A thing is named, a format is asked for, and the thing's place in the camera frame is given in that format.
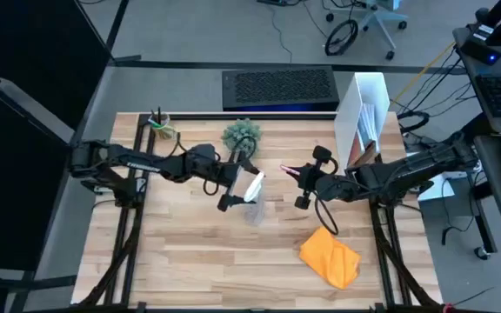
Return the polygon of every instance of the orange cloth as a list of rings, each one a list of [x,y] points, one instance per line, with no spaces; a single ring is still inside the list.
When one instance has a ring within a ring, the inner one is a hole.
[[[340,243],[324,227],[301,245],[301,260],[312,267],[328,283],[339,289],[347,287],[358,276],[361,256]]]

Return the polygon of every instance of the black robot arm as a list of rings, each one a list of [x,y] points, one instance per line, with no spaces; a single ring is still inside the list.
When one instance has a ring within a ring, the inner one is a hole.
[[[259,173],[243,154],[238,156],[238,162],[233,162],[233,158],[234,155],[231,155],[229,162],[219,162],[211,144],[199,144],[177,156],[155,156],[119,144],[85,141],[73,148],[69,170],[73,177],[83,179],[82,184],[90,190],[96,187],[112,190],[116,205],[127,208],[142,205],[140,191],[146,182],[132,177],[123,178],[112,169],[113,167],[148,170],[173,183],[184,183],[196,176],[204,179],[206,183],[227,187],[217,205],[220,210],[226,211],[231,205],[244,203],[242,197],[230,194],[230,187],[237,180],[240,169],[255,175]]]
[[[365,164],[344,171],[345,175],[325,173],[320,164],[328,163],[331,152],[317,146],[313,156],[316,164],[307,163],[303,167],[293,167],[288,172],[297,180],[298,187],[304,190],[295,205],[307,209],[308,195],[316,192],[319,199],[330,201],[339,199],[346,202],[374,197],[375,202],[394,205],[407,190],[428,182],[434,176],[450,170],[472,170],[477,165],[477,156],[456,134],[446,143],[438,143],[431,149],[419,152],[392,163]]]

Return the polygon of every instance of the black backdrop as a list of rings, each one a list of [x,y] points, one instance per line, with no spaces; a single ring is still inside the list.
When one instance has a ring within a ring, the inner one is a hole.
[[[36,270],[67,146],[0,97],[0,269]]]
[[[109,59],[75,0],[0,0],[0,77],[73,130]]]

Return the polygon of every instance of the gray floor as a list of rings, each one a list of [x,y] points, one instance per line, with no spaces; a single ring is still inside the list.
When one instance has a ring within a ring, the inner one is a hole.
[[[477,8],[494,2],[404,0],[399,12],[410,16],[409,27],[397,31],[396,23],[388,23],[398,45],[396,57],[390,63],[384,60],[388,46],[376,27],[359,34],[344,56],[327,57],[322,52],[324,38],[302,5],[275,8],[276,25],[284,33],[285,45],[293,51],[294,63],[424,66],[452,41],[453,28],[471,22]],[[84,6],[103,38],[110,32],[118,5],[119,0],[107,0]],[[309,0],[307,5],[319,26],[329,31],[333,26],[325,22],[321,3]],[[335,23],[343,19],[338,16]],[[271,27],[271,12],[254,0],[131,0],[113,54],[116,57],[141,54],[143,60],[156,61],[287,63],[289,60]],[[336,73],[340,96],[345,93],[352,74]],[[396,97],[414,76],[384,73],[390,97]],[[83,137],[108,138],[118,111],[148,111],[158,105],[168,111],[220,111],[220,77],[221,70],[108,68],[94,97]],[[467,82],[465,76],[446,78],[423,107],[444,99]],[[403,95],[400,102],[409,101],[418,87],[419,84]],[[451,104],[452,101],[443,103],[430,112],[438,113]],[[417,133],[442,140],[479,112],[476,99],[467,101],[431,119]],[[448,202],[452,222],[466,225],[470,220],[465,196],[468,187],[466,182],[458,182],[454,188],[458,196]],[[93,199],[78,182],[70,181],[38,277],[76,274],[90,222],[87,208]],[[495,287],[460,307],[501,312],[501,218],[493,198],[485,200],[483,205],[499,249],[486,262],[472,254],[481,244],[474,224],[465,233],[450,233],[448,244],[442,246],[440,236],[445,214],[441,201],[422,203],[421,207],[444,300],[454,303]],[[71,288],[34,292],[29,297],[28,309],[63,307],[68,304],[71,292]]]

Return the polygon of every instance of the wooden tabletop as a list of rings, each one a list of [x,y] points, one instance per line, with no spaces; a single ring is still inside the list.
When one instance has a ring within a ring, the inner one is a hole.
[[[135,113],[117,114],[111,141],[132,147],[137,119]],[[174,121],[174,127],[181,131],[185,148],[212,143],[226,159],[229,153],[220,136],[232,123]],[[247,224],[242,206],[219,211],[216,206],[223,188],[216,196],[206,196],[201,179],[176,184],[159,175],[150,175],[130,306],[144,301],[149,308],[366,309],[384,302],[366,201],[327,203],[340,229],[337,239],[362,256],[360,274],[347,289],[330,286],[298,257],[301,243],[321,223],[313,205],[309,210],[293,206],[301,190],[278,167],[281,163],[302,166],[312,162],[316,145],[328,148],[337,159],[333,121],[256,123],[263,137],[252,162],[266,174],[262,223]],[[154,152],[168,155],[172,147],[172,142],[158,140]],[[392,112],[386,118],[381,151],[386,163],[405,157],[396,115]],[[324,170],[331,170],[331,165]],[[126,175],[127,170],[117,172]],[[110,196],[101,196],[97,201],[106,198]],[[415,199],[407,199],[406,203],[418,207]],[[118,218],[119,209],[112,203],[94,209],[73,303],[88,295],[109,266]],[[399,207],[395,218],[405,264],[429,295],[441,302],[420,213]],[[119,275],[116,301],[122,281]],[[396,301],[400,303],[393,269],[392,282]]]

